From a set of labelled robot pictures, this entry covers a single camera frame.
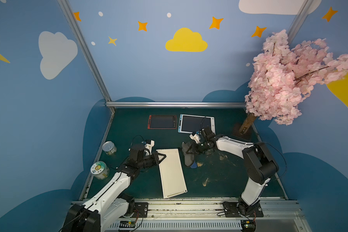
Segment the red frame drawing tablet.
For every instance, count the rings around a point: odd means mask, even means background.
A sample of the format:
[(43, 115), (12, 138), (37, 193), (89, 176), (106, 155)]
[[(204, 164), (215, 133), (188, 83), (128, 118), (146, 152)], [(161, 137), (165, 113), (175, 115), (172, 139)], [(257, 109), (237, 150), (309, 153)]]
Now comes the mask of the red frame drawing tablet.
[(177, 128), (175, 115), (150, 115), (148, 119), (149, 130), (171, 130)]

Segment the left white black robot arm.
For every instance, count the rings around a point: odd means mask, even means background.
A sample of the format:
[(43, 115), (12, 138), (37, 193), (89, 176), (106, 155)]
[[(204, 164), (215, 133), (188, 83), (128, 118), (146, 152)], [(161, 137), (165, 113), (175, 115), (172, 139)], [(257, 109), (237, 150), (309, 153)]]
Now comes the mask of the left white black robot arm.
[(132, 145), (128, 158), (118, 167), (112, 179), (82, 205), (73, 205), (61, 232), (104, 232), (121, 216), (134, 214), (134, 198), (123, 193), (142, 169), (159, 165), (165, 154), (153, 151), (154, 141)]

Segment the blue wiping cloth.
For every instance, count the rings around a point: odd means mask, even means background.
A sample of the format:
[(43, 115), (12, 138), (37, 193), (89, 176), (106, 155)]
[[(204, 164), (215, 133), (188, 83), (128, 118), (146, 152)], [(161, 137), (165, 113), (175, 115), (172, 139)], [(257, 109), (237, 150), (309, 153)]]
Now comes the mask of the blue wiping cloth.
[(192, 142), (182, 143), (182, 152), (184, 155), (184, 163), (187, 167), (190, 167), (192, 169), (195, 169), (198, 167), (195, 156), (196, 156), (196, 150), (193, 146)]

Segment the white blue drawing tablet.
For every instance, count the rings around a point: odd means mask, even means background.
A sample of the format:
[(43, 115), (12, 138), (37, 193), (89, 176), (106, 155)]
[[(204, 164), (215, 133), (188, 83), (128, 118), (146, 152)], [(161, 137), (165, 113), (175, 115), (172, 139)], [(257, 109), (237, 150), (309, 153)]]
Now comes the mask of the white blue drawing tablet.
[(179, 133), (193, 133), (209, 127), (213, 133), (215, 130), (215, 118), (207, 116), (185, 115), (179, 117)]

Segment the white frame drawing tablet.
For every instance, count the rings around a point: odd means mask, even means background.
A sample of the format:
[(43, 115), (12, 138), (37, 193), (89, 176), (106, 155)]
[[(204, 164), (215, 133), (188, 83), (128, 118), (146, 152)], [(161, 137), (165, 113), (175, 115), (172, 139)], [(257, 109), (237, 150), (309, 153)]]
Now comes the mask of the white frame drawing tablet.
[(163, 198), (187, 193), (178, 149), (158, 149)]

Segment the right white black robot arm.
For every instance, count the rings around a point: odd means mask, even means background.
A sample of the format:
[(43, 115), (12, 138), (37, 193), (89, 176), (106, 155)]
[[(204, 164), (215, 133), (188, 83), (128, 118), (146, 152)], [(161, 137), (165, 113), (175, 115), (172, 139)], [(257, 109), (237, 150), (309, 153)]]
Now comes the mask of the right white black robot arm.
[(215, 135), (210, 128), (190, 134), (192, 142), (182, 145), (182, 151), (194, 163), (195, 155), (211, 149), (217, 149), (238, 156), (244, 160), (248, 181), (238, 200), (239, 214), (248, 216), (260, 207), (260, 197), (272, 177), (279, 171), (279, 166), (266, 142), (248, 143), (228, 136)]

